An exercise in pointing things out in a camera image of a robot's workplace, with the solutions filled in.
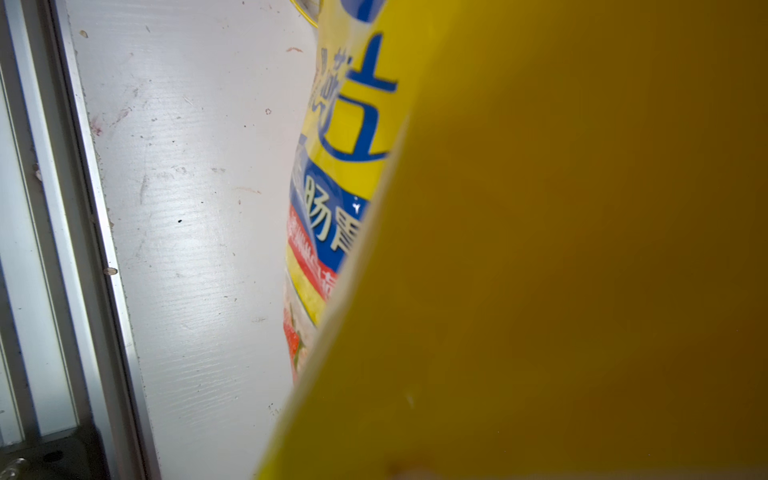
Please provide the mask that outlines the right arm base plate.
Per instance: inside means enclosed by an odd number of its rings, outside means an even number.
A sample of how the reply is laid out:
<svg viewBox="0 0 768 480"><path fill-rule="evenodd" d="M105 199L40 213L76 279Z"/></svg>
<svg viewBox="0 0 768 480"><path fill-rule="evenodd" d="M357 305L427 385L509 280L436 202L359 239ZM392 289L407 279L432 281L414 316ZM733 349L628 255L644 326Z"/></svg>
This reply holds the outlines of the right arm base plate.
<svg viewBox="0 0 768 480"><path fill-rule="evenodd" d="M101 440L80 426L1 448L2 479L109 479Z"/></svg>

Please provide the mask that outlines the yellow oats bag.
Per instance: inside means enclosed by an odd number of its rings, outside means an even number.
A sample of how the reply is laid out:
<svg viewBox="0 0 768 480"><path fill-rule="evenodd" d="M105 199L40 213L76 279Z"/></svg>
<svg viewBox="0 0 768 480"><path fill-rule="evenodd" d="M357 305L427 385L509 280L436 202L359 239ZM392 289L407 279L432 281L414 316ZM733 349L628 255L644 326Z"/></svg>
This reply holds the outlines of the yellow oats bag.
<svg viewBox="0 0 768 480"><path fill-rule="evenodd" d="M259 479L763 479L767 5L316 1Z"/></svg>

